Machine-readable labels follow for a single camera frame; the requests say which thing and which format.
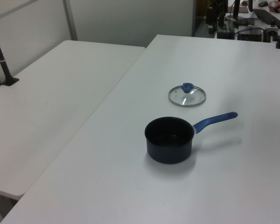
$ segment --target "saucepan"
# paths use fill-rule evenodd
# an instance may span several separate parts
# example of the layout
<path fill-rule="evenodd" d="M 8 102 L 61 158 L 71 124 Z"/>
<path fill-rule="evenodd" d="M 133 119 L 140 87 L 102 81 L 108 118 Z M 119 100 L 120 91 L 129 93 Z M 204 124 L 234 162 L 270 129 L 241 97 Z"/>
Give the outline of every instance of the saucepan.
<path fill-rule="evenodd" d="M 186 160 L 192 151 L 194 134 L 206 126 L 236 118 L 236 112 L 204 119 L 195 125 L 175 117 L 163 117 L 151 121 L 145 128 L 147 152 L 156 161 L 175 164 Z"/>

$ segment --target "floor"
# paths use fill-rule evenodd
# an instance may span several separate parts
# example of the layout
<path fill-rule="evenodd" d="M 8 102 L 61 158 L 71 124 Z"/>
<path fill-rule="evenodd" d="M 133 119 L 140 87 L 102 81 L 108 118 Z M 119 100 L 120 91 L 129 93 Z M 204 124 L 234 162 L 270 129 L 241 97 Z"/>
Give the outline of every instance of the floor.
<path fill-rule="evenodd" d="M 205 23 L 206 19 L 203 17 L 196 18 L 195 37 L 209 38 L 208 25 Z M 10 198 L 0 196 L 0 220 L 5 217 L 13 208 L 17 201 Z"/>
<path fill-rule="evenodd" d="M 203 37 L 203 38 L 209 38 L 209 28 L 208 25 L 205 23 L 206 18 L 204 17 L 198 17 L 196 18 L 195 22 L 195 37 Z"/>

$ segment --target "pot lid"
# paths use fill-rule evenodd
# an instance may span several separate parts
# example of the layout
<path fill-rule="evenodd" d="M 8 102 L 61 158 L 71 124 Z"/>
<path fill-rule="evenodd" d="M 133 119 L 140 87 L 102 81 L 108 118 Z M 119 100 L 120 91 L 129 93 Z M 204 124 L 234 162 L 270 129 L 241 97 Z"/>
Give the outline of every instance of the pot lid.
<path fill-rule="evenodd" d="M 203 89 L 192 83 L 184 83 L 170 90 L 168 98 L 177 106 L 194 107 L 205 102 L 206 94 Z"/>

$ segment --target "computer mouse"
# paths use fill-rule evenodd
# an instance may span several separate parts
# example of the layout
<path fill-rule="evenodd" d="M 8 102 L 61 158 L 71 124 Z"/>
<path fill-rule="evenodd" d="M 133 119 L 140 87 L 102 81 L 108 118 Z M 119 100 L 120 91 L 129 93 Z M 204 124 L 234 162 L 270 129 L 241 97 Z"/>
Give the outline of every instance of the computer mouse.
<path fill-rule="evenodd" d="M 263 1 L 258 4 L 259 7 L 264 7 L 264 6 L 268 6 L 268 5 L 269 5 L 269 3 L 267 3 L 267 1 Z"/>

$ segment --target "desk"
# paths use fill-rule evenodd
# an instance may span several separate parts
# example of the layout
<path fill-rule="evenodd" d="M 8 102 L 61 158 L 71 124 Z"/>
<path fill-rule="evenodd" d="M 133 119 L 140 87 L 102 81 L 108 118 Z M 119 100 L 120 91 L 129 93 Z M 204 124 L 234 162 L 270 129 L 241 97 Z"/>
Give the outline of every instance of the desk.
<path fill-rule="evenodd" d="M 0 87 L 1 195 L 20 199 L 143 51 L 65 41 Z"/>
<path fill-rule="evenodd" d="M 170 103 L 183 82 L 205 103 Z M 186 161 L 147 154 L 151 120 L 231 111 L 194 137 Z M 30 223 L 280 223 L 280 50 L 158 35 L 2 222 Z"/>

